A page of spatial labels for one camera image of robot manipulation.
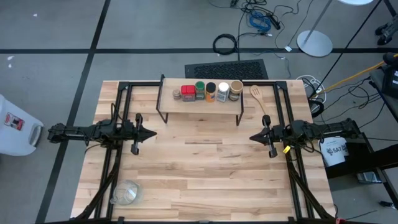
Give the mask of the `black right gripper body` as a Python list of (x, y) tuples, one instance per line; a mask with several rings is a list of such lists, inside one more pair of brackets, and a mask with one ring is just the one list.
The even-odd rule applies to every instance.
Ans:
[(264, 145), (269, 147), (269, 157), (274, 158), (278, 155), (274, 146), (275, 142), (282, 142), (287, 146), (291, 145), (291, 140), (288, 138), (287, 131), (283, 126), (271, 126), (271, 117), (264, 115), (262, 117), (262, 124), (264, 126)]

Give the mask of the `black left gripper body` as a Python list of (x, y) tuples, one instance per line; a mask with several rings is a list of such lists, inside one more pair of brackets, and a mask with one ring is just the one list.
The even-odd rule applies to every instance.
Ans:
[(133, 141), (131, 145), (131, 152), (134, 155), (139, 154), (138, 142), (139, 133), (142, 128), (143, 117), (140, 113), (136, 114), (135, 124), (130, 120), (126, 119), (121, 123), (120, 136), (122, 141)]

